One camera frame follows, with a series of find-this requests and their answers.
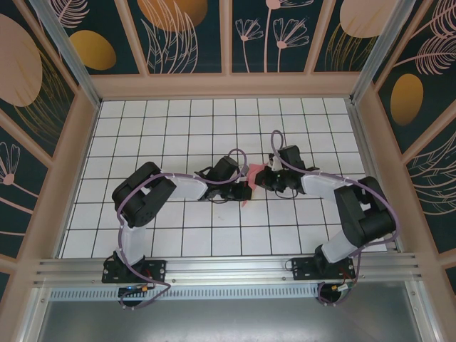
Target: metal floor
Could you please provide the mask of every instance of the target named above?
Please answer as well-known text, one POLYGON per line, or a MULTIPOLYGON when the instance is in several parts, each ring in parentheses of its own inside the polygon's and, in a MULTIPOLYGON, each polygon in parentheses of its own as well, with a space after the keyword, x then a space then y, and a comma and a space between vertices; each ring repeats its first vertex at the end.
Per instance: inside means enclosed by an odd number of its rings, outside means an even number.
POLYGON ((51 302, 39 342, 420 342, 405 287, 359 284, 337 307, 315 298, 51 302))

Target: metal plate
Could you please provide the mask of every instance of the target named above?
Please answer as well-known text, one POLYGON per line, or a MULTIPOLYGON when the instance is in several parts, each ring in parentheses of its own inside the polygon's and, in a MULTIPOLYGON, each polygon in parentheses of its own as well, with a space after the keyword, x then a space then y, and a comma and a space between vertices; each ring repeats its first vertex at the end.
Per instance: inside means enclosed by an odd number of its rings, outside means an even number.
MULTIPOLYGON (((322 279, 322 275, 316 268, 313 257, 293 258, 290 262, 291 268, 293 269, 294 280, 322 279)), ((332 264, 332 267, 326 270, 323 278, 330 280, 343 280, 343 272, 341 270, 344 270, 351 278, 355 278, 356 276, 352 259, 343 259, 339 262, 336 262, 335 264, 332 264)))

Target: black mounting bracket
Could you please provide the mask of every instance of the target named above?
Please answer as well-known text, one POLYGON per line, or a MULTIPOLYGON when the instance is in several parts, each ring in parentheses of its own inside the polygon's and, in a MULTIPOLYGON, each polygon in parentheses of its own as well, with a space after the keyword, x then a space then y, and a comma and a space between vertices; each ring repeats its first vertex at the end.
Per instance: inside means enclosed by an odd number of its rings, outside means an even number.
POLYGON ((345 258, 335 264, 328 264, 322 274, 316 265, 315 258, 310 256, 307 258, 293 258, 287 265, 293 271, 294 280, 343 280, 343 273, 347 273, 352 279, 355 278, 355 269, 353 260, 345 258))
MULTIPOLYGON (((133 265, 134 270, 143 276, 153 280, 164 281, 166 275, 165 260, 146 260, 142 258, 133 265)), ((104 284, 144 284, 144 279, 134 275, 126 265, 114 253, 113 260, 103 263, 103 276, 101 282, 104 284)))

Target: white grid floor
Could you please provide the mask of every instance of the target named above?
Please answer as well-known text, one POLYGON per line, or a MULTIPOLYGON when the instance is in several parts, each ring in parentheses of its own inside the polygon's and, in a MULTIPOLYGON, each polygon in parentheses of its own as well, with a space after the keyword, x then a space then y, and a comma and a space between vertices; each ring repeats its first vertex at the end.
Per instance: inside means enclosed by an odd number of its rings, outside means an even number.
MULTIPOLYGON (((307 167, 354 179, 364 169, 341 98, 252 98, 103 102, 60 257, 108 257, 117 246, 113 190, 153 161, 193 173, 233 147, 248 164, 267 161, 272 130, 298 145, 307 167)), ((148 257, 313 253, 341 230, 336 205, 299 195, 280 199, 257 188, 238 202, 167 202, 147 225, 148 257)), ((385 247, 371 247, 384 251, 385 247)))

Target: white tile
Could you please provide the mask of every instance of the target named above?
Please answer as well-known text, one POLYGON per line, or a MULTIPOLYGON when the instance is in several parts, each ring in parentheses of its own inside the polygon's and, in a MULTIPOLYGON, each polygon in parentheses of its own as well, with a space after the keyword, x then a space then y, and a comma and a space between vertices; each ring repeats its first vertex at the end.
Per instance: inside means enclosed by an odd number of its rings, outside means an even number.
POLYGON ((142 126, 142 135, 164 135, 166 118, 146 118, 142 126))
POLYGON ((184 229, 182 245, 183 257, 210 257, 211 255, 210 228, 184 229))
POLYGON ((232 98, 214 100, 214 115, 235 115, 236 105, 232 98))
POLYGON ((78 203, 101 203, 108 180, 83 180, 79 189, 78 203))
POLYGON ((299 238, 303 254, 315 253, 315 248, 328 241, 326 226, 300 226, 299 238))
POLYGON ((260 115, 259 123, 263 134, 271 134, 273 130, 284 130, 281 115, 260 115))
POLYGON ((141 135, 142 123, 142 118, 123 118, 120 122, 119 135, 141 135))
POLYGON ((337 204, 335 202, 330 202, 326 199, 322 199, 321 203, 323 205, 323 212, 325 214, 326 224, 340 224, 341 217, 339 216, 337 204))
POLYGON ((328 115, 331 132, 353 132, 348 115, 328 115))
POLYGON ((190 100, 171 100, 168 116, 190 116, 190 100))
POLYGON ((330 132, 326 115, 306 116, 307 129, 310 133, 330 132))
POLYGON ((333 137, 330 133, 309 133, 312 152, 335 152, 333 137))
POLYGON ((182 229, 155 229, 153 257, 180 257, 182 229))
POLYGON ((236 135, 214 135, 215 155, 226 155, 233 148, 236 148, 236 135))
POLYGON ((141 137, 139 155, 162 155, 163 154, 163 136, 141 137))
POLYGON ((97 229, 100 213, 101 203, 77 204, 70 229, 97 229))
POLYGON ((358 152, 353 133, 333 133, 333 138, 337 152, 358 152))
POLYGON ((213 227, 239 226, 239 203, 230 201, 224 204, 212 205, 213 227))
POLYGON ((184 202, 166 202, 155 218, 155 228, 183 227, 184 202))
POLYGON ((258 104, 256 98, 237 98, 237 115, 256 115, 258 114, 258 104))
POLYGON ((313 160, 315 161, 315 166, 323 172, 337 175, 341 173, 336 153, 314 153, 313 160))
POLYGON ((128 178, 134 173, 137 157, 114 157, 109 178, 128 178))
POLYGON ((162 156, 161 155, 148 155, 147 157, 138 157, 138 161, 136 162, 136 170, 139 169, 141 166, 144 165, 145 162, 153 162, 159 168, 162 167, 162 156))
MULTIPOLYGON (((381 238, 381 239, 375 239, 373 240, 373 242, 379 242, 379 241, 383 241, 384 238, 381 238)), ((384 244, 376 244, 374 246, 369 246, 369 247, 366 247, 365 249, 363 249, 363 253, 364 252, 387 252, 387 248, 386 248, 386 245, 384 244)))
POLYGON ((192 116, 212 116, 212 100, 192 100, 192 116))
POLYGON ((261 140, 259 134, 243 134, 237 136, 238 148, 245 153, 261 153, 261 140))
POLYGON ((298 227, 271 227, 272 254, 300 254, 298 227))
POLYGON ((211 155, 189 155, 187 161, 187 173, 192 175, 196 171, 201 171, 208 166, 212 166, 211 155))
MULTIPOLYGON (((274 136, 274 146, 278 150, 280 148, 280 136, 275 135, 274 136)), ((263 147, 263 153, 272 153, 272 147, 271 147, 271 134, 261 134, 261 145, 263 147)))
POLYGON ((124 101, 103 101, 100 118, 121 118, 124 101))
POLYGON ((286 146, 296 145, 299 148, 299 152, 308 153, 311 151, 311 145, 309 143, 309 135, 305 133, 288 133, 285 134, 286 146))
POLYGON ((319 199, 295 199, 299 224, 325 224, 323 207, 319 199))
POLYGON ((304 115, 284 115, 285 133, 305 133, 307 132, 304 115))
POLYGON ((325 98, 325 107, 328 114, 346 114, 347 107, 342 98, 325 98))
POLYGON ((322 98, 303 98, 304 114, 326 114, 322 98))
POLYGON ((96 137, 116 136, 119 131, 120 119, 100 119, 95 130, 96 137))
POLYGON ((238 116, 236 123, 238 133, 259 133, 258 116, 238 116))
POLYGON ((250 201, 241 207, 242 226, 267 226, 268 210, 266 201, 250 201))
POLYGON ((104 202, 114 202, 113 201, 113 192, 116 187, 122 184, 125 179, 113 179, 108 180, 108 186, 106 187, 105 199, 104 202))
POLYGON ((114 203, 103 203, 99 229, 117 229, 120 226, 114 203))
POLYGON ((144 247, 144 255, 146 258, 150 258, 152 256, 152 243, 154 241, 154 229, 146 229, 145 230, 145 240, 142 244, 144 247))
POLYGON ((359 153, 338 153, 337 156, 343 174, 364 173, 364 167, 359 153))
POLYGON ((142 118, 145 114, 146 101, 126 101, 123 118, 142 118))
POLYGON ((110 138, 93 138, 92 148, 89 155, 91 157, 112 157, 114 154, 114 147, 116 137, 110 138))
POLYGON ((168 101, 167 100, 151 100, 147 102, 145 109, 145 116, 167 116, 168 114, 168 101))
POLYGON ((138 155, 140 137, 119 137, 115 144, 115 156, 138 155))
POLYGON ((189 155, 211 155, 212 136, 211 135, 191 135, 188 142, 189 155))
POLYGON ((111 157, 87 158, 84 178, 108 178, 111 161, 111 157))
POLYGON ((236 134, 236 117, 215 116, 214 134, 236 134))
POLYGON ((187 156, 166 155, 162 159, 163 172, 185 173, 187 169, 187 156))
POLYGON ((212 134, 212 116, 191 117, 190 134, 212 134))
POLYGON ((186 202, 184 227, 211 227, 211 202, 186 202))
POLYGON ((107 258, 118 248, 118 230, 98 230, 93 258, 107 258))
POLYGON ((212 230, 212 255, 241 255, 240 228, 214 228, 212 230))
POLYGON ((63 258, 92 257, 96 230, 70 230, 66 238, 63 258))
POLYGON ((281 98, 280 108, 282 114, 304 114, 302 111, 301 99, 299 98, 281 98))
POLYGON ((242 255, 271 254, 268 227, 242 227, 242 255))
POLYGON ((328 224, 326 228, 328 229, 328 236, 330 240, 342 230, 342 226, 340 224, 328 224))
POLYGON ((186 155, 187 146, 188 135, 167 135, 163 155, 186 155))
POLYGON ((189 132, 190 118, 168 118, 166 122, 166 134, 187 135, 189 132))
POLYGON ((259 98, 258 107, 260 115, 280 115, 280 103, 278 98, 259 98))
POLYGON ((268 201, 269 224, 280 226, 285 224, 296 224, 294 202, 289 199, 278 199, 268 201))

